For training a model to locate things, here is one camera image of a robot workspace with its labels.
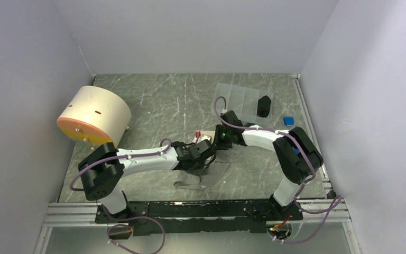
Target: black cable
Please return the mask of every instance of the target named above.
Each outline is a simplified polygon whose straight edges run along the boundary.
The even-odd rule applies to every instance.
[[[214,154],[213,157],[212,157],[212,159],[211,159],[208,163],[203,164],[203,166],[205,167],[205,166],[208,166],[209,164],[213,163],[213,162],[216,160],[216,158],[217,158],[217,155]]]

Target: gray marble surface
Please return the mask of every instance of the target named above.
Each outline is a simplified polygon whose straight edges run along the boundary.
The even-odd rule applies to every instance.
[[[292,115],[295,124],[307,130],[301,100],[288,74],[99,74],[94,85],[111,90],[130,107],[130,130],[119,148],[146,149],[163,138],[190,142],[196,130],[214,130],[218,118],[211,115],[217,83],[269,90],[274,93],[270,126],[287,129],[283,117]],[[60,202],[86,202],[81,192],[68,185],[78,173],[77,164],[91,153],[89,146],[76,144],[64,180]],[[283,173],[276,154],[256,147],[234,146],[226,174],[203,190],[175,188],[176,171],[150,171],[121,179],[117,187],[130,201],[193,201],[268,198]],[[326,197],[320,175],[301,194],[303,198]]]

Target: metal frame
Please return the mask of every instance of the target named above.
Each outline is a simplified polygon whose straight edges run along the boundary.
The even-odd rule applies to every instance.
[[[306,102],[303,97],[301,87],[298,81],[299,75],[292,75],[291,82],[294,82],[295,89],[297,90],[298,97],[301,101],[301,111],[303,112],[304,121],[308,127],[308,135],[312,138],[314,145],[320,151],[318,141],[315,137],[315,132],[310,120],[310,116],[306,107]],[[326,194],[332,190],[326,167],[323,165],[320,171],[323,186]],[[301,199],[299,200],[301,207],[306,210],[324,210],[329,207],[331,199]],[[46,216],[44,218],[43,226],[41,228],[40,236],[38,238],[35,254],[44,254],[48,246],[50,235],[53,228],[57,227],[108,227],[113,224],[96,224],[94,219],[96,217],[98,203],[53,203],[49,204]],[[320,223],[324,214],[307,214],[303,213],[304,219],[302,221],[289,221],[292,224],[299,223]],[[220,217],[221,219],[232,219],[232,217]],[[185,220],[187,217],[170,218],[173,220]],[[282,221],[267,221],[267,225],[278,224]],[[352,254],[361,254],[362,250],[358,244],[357,237],[349,216],[349,211],[344,200],[329,213],[326,223],[339,223],[343,224],[345,236],[348,241],[349,249]]]

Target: clear plastic box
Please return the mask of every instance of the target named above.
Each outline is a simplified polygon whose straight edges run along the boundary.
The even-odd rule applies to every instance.
[[[271,100],[270,113],[267,117],[259,117],[257,115],[257,101],[267,95]],[[242,86],[228,85],[218,83],[211,105],[211,114],[216,115],[214,111],[214,101],[218,96],[226,98],[227,110],[233,110],[237,118],[244,123],[255,123],[261,126],[266,126],[270,123],[273,108],[273,93],[262,91]],[[221,113],[223,109],[223,100],[217,102],[217,112]]]

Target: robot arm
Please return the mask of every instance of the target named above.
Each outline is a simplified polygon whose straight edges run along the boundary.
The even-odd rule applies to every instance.
[[[242,126],[233,111],[228,111],[221,117],[232,125]],[[278,210],[284,211],[292,204],[301,185],[312,176],[312,173],[288,137],[277,132],[259,130],[258,125],[252,125],[250,128],[252,129],[242,130],[225,124],[217,125],[213,144],[205,139],[197,144],[186,145],[183,142],[173,142],[169,148],[163,146],[144,150],[115,149],[112,143],[103,144],[79,164],[79,171],[104,158],[112,156],[124,156],[124,158],[97,165],[81,175],[86,199],[99,200],[111,214],[116,214],[128,208],[125,195],[115,188],[122,177],[151,170],[189,171],[201,168],[206,159],[213,156],[216,150],[229,149],[234,143],[261,147],[276,153],[285,177],[270,200],[275,203]],[[302,128],[296,127],[290,131],[280,132],[288,133],[297,140],[314,169],[318,169],[323,164],[320,153]]]

